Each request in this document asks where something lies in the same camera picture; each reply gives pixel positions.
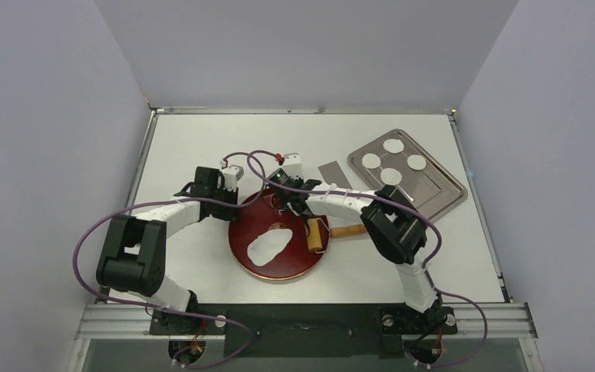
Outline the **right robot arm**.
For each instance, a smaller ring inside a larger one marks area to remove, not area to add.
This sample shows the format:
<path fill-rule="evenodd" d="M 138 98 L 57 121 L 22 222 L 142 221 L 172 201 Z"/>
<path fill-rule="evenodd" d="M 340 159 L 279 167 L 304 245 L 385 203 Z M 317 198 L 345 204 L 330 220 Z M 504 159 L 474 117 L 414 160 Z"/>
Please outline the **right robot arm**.
<path fill-rule="evenodd" d="M 360 223 L 377 252 L 396 265 L 407 306 L 406 320 L 417 332 L 429 334 L 446 321 L 441 295 L 435 290 L 417 253 L 427 243 L 432 226 L 396 187 L 357 191 L 303 180 L 276 169 L 268 178 L 282 206 L 295 215 L 336 217 Z"/>

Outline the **white dough piece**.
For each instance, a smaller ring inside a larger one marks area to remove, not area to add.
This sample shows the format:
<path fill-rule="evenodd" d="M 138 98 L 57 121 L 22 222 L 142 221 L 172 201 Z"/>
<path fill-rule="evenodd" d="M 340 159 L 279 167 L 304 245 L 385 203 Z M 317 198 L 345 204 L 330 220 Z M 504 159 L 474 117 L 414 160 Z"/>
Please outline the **white dough piece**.
<path fill-rule="evenodd" d="M 283 252 L 292 238 L 290 229 L 268 230 L 247 246 L 246 254 L 255 266 L 263 267 Z"/>

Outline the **wooden dough roller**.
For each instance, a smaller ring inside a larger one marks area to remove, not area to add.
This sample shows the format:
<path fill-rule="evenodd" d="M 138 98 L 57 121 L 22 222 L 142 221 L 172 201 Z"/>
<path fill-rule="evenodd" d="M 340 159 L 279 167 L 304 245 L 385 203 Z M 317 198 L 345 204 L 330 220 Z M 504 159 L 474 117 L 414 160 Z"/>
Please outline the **wooden dough roller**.
<path fill-rule="evenodd" d="M 308 219 L 306 223 L 306 241 L 310 253 L 320 254 L 326 251 L 324 233 L 321 232 L 321 227 L 323 227 L 328 233 L 328 236 L 333 239 L 359 236 L 367 233 L 366 227 L 363 224 L 330 228 L 323 219 Z"/>

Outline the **round red lacquer tray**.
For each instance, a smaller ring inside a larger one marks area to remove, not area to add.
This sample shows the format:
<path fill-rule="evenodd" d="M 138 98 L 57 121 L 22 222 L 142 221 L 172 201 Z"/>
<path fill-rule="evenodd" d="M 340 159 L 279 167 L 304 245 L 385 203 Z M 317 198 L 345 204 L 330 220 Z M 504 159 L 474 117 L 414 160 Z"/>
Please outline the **round red lacquer tray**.
<path fill-rule="evenodd" d="M 306 220 L 293 212 L 280 209 L 270 189 L 247 198 L 252 204 L 240 210 L 237 220 L 229 223 L 228 239 L 232 255 L 251 274 L 270 281 L 283 281 L 306 274 L 323 258 L 323 253 L 310 253 L 306 241 Z M 290 229 L 293 238 L 285 250 L 263 267 L 255 266 L 246 254 L 247 246 L 256 237 L 271 229 Z M 324 244 L 329 236 L 323 227 Z"/>

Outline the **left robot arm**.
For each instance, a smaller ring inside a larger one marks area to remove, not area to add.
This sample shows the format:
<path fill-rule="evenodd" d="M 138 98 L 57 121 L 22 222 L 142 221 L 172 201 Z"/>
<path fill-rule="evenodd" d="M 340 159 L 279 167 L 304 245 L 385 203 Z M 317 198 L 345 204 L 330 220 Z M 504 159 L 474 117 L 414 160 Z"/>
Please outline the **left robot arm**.
<path fill-rule="evenodd" d="M 117 215 L 108 225 L 96 269 L 97 282 L 128 292 L 153 305 L 171 310 L 161 323 L 179 333 L 193 333 L 202 322 L 197 295 L 166 273 L 167 240 L 183 228 L 213 217 L 231 222 L 239 216 L 240 166 L 197 167 L 193 181 L 173 201 L 138 215 Z"/>

